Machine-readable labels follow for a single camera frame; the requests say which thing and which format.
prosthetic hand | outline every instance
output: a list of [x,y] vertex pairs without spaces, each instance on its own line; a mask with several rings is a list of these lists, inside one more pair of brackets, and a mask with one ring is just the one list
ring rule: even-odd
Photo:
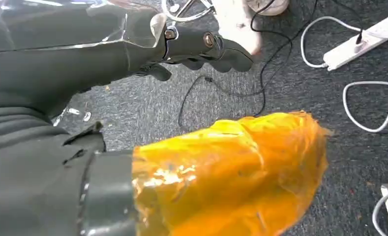
[[133,74],[168,80],[160,63],[227,72],[247,71],[252,59],[206,30],[167,29],[164,14],[127,0],[0,1],[0,106],[58,115],[96,85]]
[[186,4],[176,15],[171,14],[172,7],[168,6],[169,0],[162,0],[163,12],[176,22],[189,22],[213,12],[218,21],[218,33],[226,39],[232,40],[241,45],[250,54],[257,54],[262,47],[261,33],[252,30],[252,19],[257,12],[264,16],[275,16],[281,14],[289,5],[289,0],[201,0],[206,7],[202,12],[191,16],[183,16],[195,0],[186,0]]

robotic hand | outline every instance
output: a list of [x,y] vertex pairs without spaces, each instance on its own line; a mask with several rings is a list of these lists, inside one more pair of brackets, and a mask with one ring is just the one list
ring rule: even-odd
[[209,63],[221,72],[251,67],[239,44],[206,30],[167,28],[166,19],[127,0],[0,1],[0,107],[53,117],[96,85],[130,75],[168,80],[160,63],[193,70]]
[[160,63],[225,72],[252,60],[208,31],[166,27],[127,0],[0,0],[0,236],[135,236],[132,152],[106,152],[100,124],[53,127],[70,98]]

power strip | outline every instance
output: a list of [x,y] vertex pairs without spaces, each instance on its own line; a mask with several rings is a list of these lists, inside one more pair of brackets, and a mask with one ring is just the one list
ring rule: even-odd
[[[367,31],[381,36],[388,36],[388,17],[370,27]],[[357,37],[358,35],[350,38],[346,42],[324,54],[323,60],[328,65],[328,71],[335,70],[388,41],[388,39],[377,38],[363,32],[362,42],[358,45],[357,50],[355,50]]]

black sleeve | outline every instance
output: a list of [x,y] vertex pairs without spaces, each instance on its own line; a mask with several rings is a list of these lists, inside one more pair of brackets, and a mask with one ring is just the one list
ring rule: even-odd
[[0,236],[135,236],[131,151],[101,134],[0,149]]

